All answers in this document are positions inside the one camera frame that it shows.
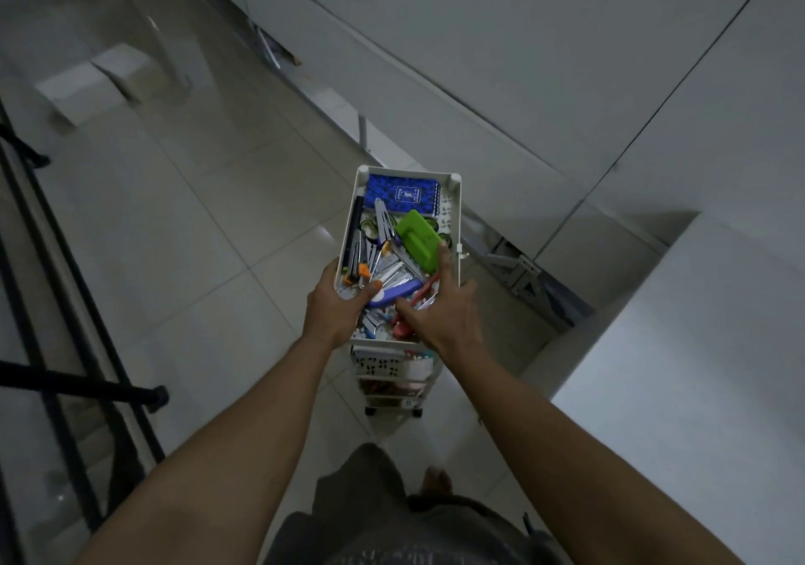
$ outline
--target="person's right hand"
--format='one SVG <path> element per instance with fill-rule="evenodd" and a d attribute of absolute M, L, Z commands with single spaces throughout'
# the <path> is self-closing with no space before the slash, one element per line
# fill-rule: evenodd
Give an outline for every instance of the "person's right hand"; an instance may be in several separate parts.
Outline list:
<path fill-rule="evenodd" d="M 436 300 L 421 311 L 415 310 L 405 298 L 398 298 L 395 305 L 419 338 L 449 365 L 463 352 L 483 345 L 478 307 L 473 299 L 477 287 L 475 279 L 461 287 L 456 285 L 450 250 L 442 241 L 439 245 L 439 293 Z"/>

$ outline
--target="notebook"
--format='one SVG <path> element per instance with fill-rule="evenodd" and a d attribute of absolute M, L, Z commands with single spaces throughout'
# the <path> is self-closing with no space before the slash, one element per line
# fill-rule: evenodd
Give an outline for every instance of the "notebook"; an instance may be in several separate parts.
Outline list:
<path fill-rule="evenodd" d="M 374 200 L 382 199 L 391 213 L 408 213 L 416 209 L 422 215 L 436 217 L 439 214 L 439 194 L 439 182 L 435 179 L 371 174 L 366 183 L 363 206 L 374 209 Z"/>

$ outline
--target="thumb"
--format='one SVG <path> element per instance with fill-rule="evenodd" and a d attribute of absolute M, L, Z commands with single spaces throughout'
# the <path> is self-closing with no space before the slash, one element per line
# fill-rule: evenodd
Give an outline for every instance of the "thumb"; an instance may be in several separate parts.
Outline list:
<path fill-rule="evenodd" d="M 405 319 L 409 326 L 413 327 L 415 330 L 419 328 L 419 312 L 410 305 L 408 300 L 405 298 L 397 298 L 395 300 L 395 308 L 399 316 Z"/>
<path fill-rule="evenodd" d="M 383 284 L 379 281 L 372 281 L 369 285 L 364 287 L 361 291 L 358 292 L 357 296 L 353 298 L 358 310 L 362 309 L 369 303 L 369 300 L 377 296 L 377 292 L 380 291 L 380 288 L 383 287 Z"/>

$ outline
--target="notebook label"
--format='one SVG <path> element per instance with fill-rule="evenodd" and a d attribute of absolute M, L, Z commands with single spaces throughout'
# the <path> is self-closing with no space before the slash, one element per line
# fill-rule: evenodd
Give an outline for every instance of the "notebook label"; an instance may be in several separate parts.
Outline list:
<path fill-rule="evenodd" d="M 397 186 L 395 200 L 400 203 L 418 203 L 422 199 L 422 188 Z"/>

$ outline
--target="forearm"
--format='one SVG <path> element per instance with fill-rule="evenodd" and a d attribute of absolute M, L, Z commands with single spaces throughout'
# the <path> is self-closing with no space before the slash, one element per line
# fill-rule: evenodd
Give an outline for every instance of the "forearm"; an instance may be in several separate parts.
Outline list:
<path fill-rule="evenodd" d="M 578 565 L 739 562 L 710 532 L 483 347 L 448 364 L 523 491 Z"/>
<path fill-rule="evenodd" d="M 80 565 L 254 563 L 304 446 L 327 344 L 300 339 L 163 461 L 93 537 Z"/>

